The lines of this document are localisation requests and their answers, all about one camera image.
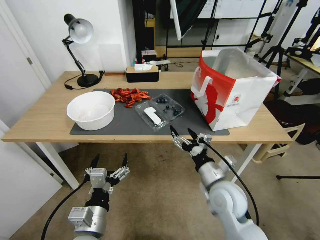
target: gray desk mat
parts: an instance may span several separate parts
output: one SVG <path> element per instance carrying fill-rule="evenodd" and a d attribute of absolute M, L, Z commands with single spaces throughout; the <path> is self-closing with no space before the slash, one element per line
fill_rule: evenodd
<path fill-rule="evenodd" d="M 141 89 L 148 91 L 152 98 L 161 93 L 177 101 L 186 111 L 169 124 L 154 132 L 137 114 L 135 103 L 133 108 L 125 108 L 124 103 L 117 102 L 114 106 L 114 118 L 104 128 L 88 131 L 74 124 L 70 131 L 71 135 L 170 135 L 169 126 L 172 125 L 180 135 L 189 135 L 187 128 L 196 133 L 209 133 L 211 135 L 229 135 L 228 129 L 212 131 L 202 116 L 200 110 L 190 97 L 190 89 Z M 110 92 L 110 89 L 94 89 L 93 91 Z"/>

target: bag handle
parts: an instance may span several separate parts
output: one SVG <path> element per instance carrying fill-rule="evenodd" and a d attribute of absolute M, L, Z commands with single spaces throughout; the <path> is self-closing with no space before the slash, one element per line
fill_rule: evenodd
<path fill-rule="evenodd" d="M 191 92 L 193 92 L 193 94 L 199 98 L 199 97 L 202 97 L 204 95 L 204 93 L 206 92 L 206 88 L 208 86 L 208 83 L 211 81 L 212 82 L 212 78 L 209 77 L 209 76 L 206 76 L 203 83 L 202 83 L 202 86 L 200 88 L 200 91 L 197 90 L 197 83 L 196 83 L 196 74 L 198 72 L 198 70 L 200 69 L 200 67 L 198 66 L 196 68 L 196 70 L 194 71 L 193 73 L 193 82 L 192 82 L 192 86 L 191 86 Z"/>

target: desk lamp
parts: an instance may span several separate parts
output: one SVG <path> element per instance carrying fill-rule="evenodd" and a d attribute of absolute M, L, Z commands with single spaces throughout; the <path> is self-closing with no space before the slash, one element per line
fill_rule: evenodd
<path fill-rule="evenodd" d="M 84 20 L 82 18 L 75 18 L 71 14 L 64 15 L 64 21 L 69 26 L 69 36 L 62 40 L 63 44 L 66 46 L 68 52 L 73 58 L 75 64 L 81 71 L 81 77 L 78 78 L 77 83 L 80 87 L 90 87 L 97 83 L 99 83 L 100 79 L 97 75 L 94 74 L 86 74 L 86 70 L 83 65 L 75 58 L 73 53 L 71 52 L 69 45 L 73 42 L 75 43 L 86 43 L 88 42 L 93 34 L 93 26 L 92 24 Z"/>

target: lamp arm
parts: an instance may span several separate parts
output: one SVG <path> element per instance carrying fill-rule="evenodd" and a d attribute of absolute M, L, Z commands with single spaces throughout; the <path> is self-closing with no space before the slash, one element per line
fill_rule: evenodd
<path fill-rule="evenodd" d="M 62 40 L 63 45 L 65 45 L 65 47 L 67 48 L 67 50 L 68 50 L 68 52 L 70 53 L 71 57 L 73 58 L 74 63 L 75 63 L 75 64 L 77 65 L 77 67 L 80 69 L 82 76 L 85 77 L 85 76 L 87 76 L 87 75 L 86 75 L 86 72 L 85 72 L 85 71 L 86 71 L 85 68 L 84 68 L 83 65 L 79 62 L 79 60 L 76 59 L 76 57 L 73 55 L 72 51 L 71 51 L 70 48 L 69 48 L 69 45 L 70 45 L 71 43 L 73 43 L 73 41 L 69 40 L 69 38 L 70 38 L 70 36 L 68 36 L 68 37 L 66 37 L 65 39 Z"/>

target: door hinge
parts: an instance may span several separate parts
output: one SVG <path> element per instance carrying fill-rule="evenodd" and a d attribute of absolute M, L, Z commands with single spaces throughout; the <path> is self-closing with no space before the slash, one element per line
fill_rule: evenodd
<path fill-rule="evenodd" d="M 30 65 L 32 65 L 32 64 L 33 64 L 33 62 L 32 62 L 32 60 L 31 60 L 31 58 L 27 57 L 27 61 L 28 61 L 28 63 L 29 63 Z"/>

